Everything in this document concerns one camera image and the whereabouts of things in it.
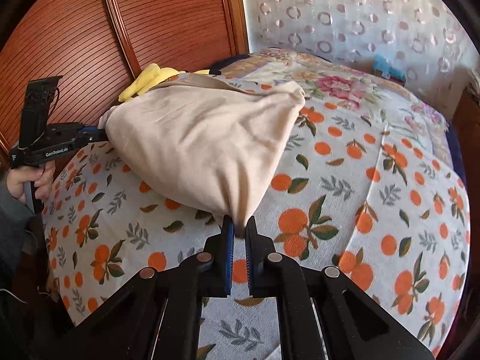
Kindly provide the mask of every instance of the bed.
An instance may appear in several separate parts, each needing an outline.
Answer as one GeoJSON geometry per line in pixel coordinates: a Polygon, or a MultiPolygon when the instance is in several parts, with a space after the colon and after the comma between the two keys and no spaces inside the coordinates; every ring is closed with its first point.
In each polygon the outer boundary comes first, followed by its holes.
{"type": "MultiPolygon", "coordinates": [[[[303,266],[339,266],[437,354],[470,242],[443,116],[390,81],[300,52],[262,50],[222,73],[247,91],[294,80],[307,96],[255,212],[259,232],[303,266]],[[321,220],[311,218],[320,200],[321,220]]],[[[219,231],[212,214],[151,190],[109,143],[85,147],[63,169],[43,221],[76,324],[144,266],[175,267],[219,231]]],[[[232,296],[204,300],[199,351],[208,359],[279,356],[275,301],[250,298],[246,281],[237,238],[232,296]]]]}

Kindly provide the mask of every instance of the beige fabric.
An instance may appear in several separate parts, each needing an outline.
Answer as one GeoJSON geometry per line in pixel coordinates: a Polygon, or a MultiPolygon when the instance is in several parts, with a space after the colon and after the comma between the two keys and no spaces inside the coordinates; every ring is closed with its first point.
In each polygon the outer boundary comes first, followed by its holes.
{"type": "Polygon", "coordinates": [[[293,81],[258,92],[181,74],[117,107],[106,132],[152,189],[190,207],[229,214],[241,226],[265,194],[305,104],[293,81]]]}

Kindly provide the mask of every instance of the hand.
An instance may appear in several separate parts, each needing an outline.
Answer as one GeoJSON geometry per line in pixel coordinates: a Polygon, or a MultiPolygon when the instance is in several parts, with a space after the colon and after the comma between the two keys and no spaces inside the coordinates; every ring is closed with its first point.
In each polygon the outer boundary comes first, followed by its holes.
{"type": "Polygon", "coordinates": [[[7,174],[7,188],[10,194],[20,203],[25,204],[26,198],[23,192],[23,183],[26,181],[34,181],[35,197],[45,200],[52,191],[53,174],[55,173],[55,161],[45,164],[45,168],[31,168],[29,166],[21,166],[17,169],[10,169],[7,174]]]}

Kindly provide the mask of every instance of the wall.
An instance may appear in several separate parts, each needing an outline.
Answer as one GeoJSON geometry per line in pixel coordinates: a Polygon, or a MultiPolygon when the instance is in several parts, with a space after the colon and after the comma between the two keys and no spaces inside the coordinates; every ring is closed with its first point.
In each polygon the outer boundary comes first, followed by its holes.
{"type": "Polygon", "coordinates": [[[250,51],[282,47],[369,71],[376,54],[450,118],[479,54],[441,0],[244,0],[250,51]]]}

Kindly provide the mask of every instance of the silver screw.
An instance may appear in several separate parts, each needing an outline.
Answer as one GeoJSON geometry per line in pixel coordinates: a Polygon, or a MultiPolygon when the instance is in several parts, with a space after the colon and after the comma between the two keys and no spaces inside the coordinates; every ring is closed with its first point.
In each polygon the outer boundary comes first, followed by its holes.
{"type": "Polygon", "coordinates": [[[203,251],[202,253],[197,254],[197,260],[201,263],[206,263],[212,259],[212,255],[208,252],[203,251]]]}
{"type": "Polygon", "coordinates": [[[279,263],[280,261],[282,261],[282,255],[280,253],[270,253],[268,256],[267,256],[267,259],[270,260],[271,262],[273,263],[279,263]]]}
{"type": "Polygon", "coordinates": [[[154,275],[155,275],[155,269],[150,268],[149,266],[147,266],[146,268],[143,268],[140,271],[140,277],[142,279],[150,279],[150,278],[153,278],[154,275]]]}
{"type": "Polygon", "coordinates": [[[338,268],[335,268],[334,266],[329,266],[325,268],[325,275],[327,275],[329,278],[337,278],[340,276],[340,271],[338,268]]]}

